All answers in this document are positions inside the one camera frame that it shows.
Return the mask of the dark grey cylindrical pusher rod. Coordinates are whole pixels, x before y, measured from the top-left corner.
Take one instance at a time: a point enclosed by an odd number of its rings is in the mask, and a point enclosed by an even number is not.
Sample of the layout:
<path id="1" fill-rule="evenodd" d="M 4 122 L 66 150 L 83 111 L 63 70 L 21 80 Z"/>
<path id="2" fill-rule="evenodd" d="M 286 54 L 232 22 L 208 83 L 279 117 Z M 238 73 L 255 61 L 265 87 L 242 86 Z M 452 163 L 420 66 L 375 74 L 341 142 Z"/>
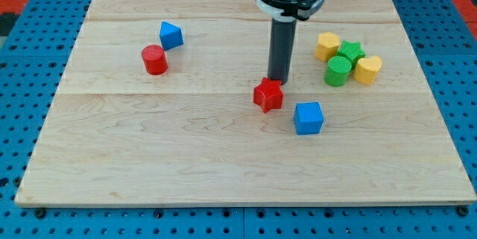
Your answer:
<path id="1" fill-rule="evenodd" d="M 296 24 L 296 20 L 281 22 L 276 19 L 271 23 L 268 79 L 279 80 L 282 85 L 288 82 Z"/>

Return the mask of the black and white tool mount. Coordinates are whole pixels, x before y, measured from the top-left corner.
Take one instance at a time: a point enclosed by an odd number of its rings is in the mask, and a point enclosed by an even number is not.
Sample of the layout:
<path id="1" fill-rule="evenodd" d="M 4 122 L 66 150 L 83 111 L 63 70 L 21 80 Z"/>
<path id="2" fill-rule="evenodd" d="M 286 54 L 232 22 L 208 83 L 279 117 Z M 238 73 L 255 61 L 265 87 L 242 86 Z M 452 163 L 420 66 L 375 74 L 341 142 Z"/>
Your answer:
<path id="1" fill-rule="evenodd" d="M 256 0 L 257 7 L 280 22 L 306 21 L 318 12 L 325 0 Z"/>

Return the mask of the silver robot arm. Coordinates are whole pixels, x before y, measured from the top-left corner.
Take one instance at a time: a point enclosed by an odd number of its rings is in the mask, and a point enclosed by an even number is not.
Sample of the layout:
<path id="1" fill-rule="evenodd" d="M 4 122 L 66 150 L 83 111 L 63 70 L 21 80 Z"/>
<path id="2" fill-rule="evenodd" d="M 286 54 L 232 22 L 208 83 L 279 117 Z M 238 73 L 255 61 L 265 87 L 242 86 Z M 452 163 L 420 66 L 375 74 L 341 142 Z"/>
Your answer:
<path id="1" fill-rule="evenodd" d="M 255 0 L 271 17 L 267 78 L 286 84 L 297 22 L 309 20 L 325 0 Z"/>

